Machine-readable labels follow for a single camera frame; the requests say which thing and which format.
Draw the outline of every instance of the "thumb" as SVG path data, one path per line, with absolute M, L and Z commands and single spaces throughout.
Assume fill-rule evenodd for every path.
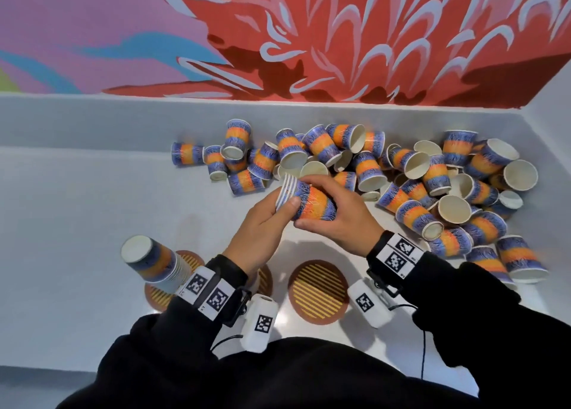
M 274 215 L 272 215 L 269 219 L 269 223 L 279 230 L 283 230 L 291 219 L 295 217 L 295 214 L 301 204 L 302 200 L 298 196 L 293 196 L 284 203 Z
M 326 238 L 331 238 L 333 224 L 334 224 L 333 221 L 302 218 L 298 219 L 294 223 L 294 227 L 296 227 L 297 229 L 306 230 L 311 233 L 317 233 L 318 235 L 325 236 Z

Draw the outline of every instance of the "black sleeve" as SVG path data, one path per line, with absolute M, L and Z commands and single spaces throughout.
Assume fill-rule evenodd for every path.
M 223 255 L 206 266 L 218 270 L 234 288 L 246 283 L 246 273 Z M 235 295 L 214 321 L 179 297 L 174 297 L 161 315 L 141 317 L 105 354 L 95 382 L 69 396 L 58 408 L 115 407 L 119 403 L 125 407 L 173 407 L 181 392 L 193 396 L 195 379 L 218 361 L 210 348 L 222 321 L 235 311 L 240 297 L 238 292 Z M 171 389 L 173 401 L 169 401 L 169 393 L 157 389 Z
M 519 295 L 474 263 L 425 253 L 405 279 L 413 320 L 432 332 L 449 367 L 464 366 L 491 405 L 565 401 L 571 327 L 519 305 Z

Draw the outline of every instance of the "right hand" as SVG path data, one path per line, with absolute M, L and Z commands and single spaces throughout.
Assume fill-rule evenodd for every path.
M 373 218 L 363 199 L 343 188 L 330 176 L 304 176 L 300 181 L 310 183 L 331 196 L 337 205 L 337 214 L 333 221 L 300 218 L 294 222 L 294 226 L 323 235 L 348 253 L 361 257 L 369 254 L 384 229 Z

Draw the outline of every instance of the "black sweatshirt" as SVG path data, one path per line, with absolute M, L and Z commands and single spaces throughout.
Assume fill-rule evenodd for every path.
M 234 287 L 246 282 L 245 273 L 224 256 L 208 267 L 218 268 Z M 218 360 L 210 347 L 221 324 L 175 297 L 166 312 L 142 317 L 130 334 L 120 336 L 95 382 L 58 407 L 569 406 L 569 326 L 519 305 L 515 292 L 473 263 L 454 269 L 425 253 L 405 281 L 403 297 L 418 306 L 414 322 L 432 332 L 447 366 L 472 373 L 479 399 L 406 377 L 357 349 L 312 338 L 286 338 L 261 354 Z

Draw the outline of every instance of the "painted mural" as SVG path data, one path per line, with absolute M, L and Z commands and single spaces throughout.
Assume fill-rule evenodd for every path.
M 0 0 L 0 90 L 511 108 L 571 0 Z

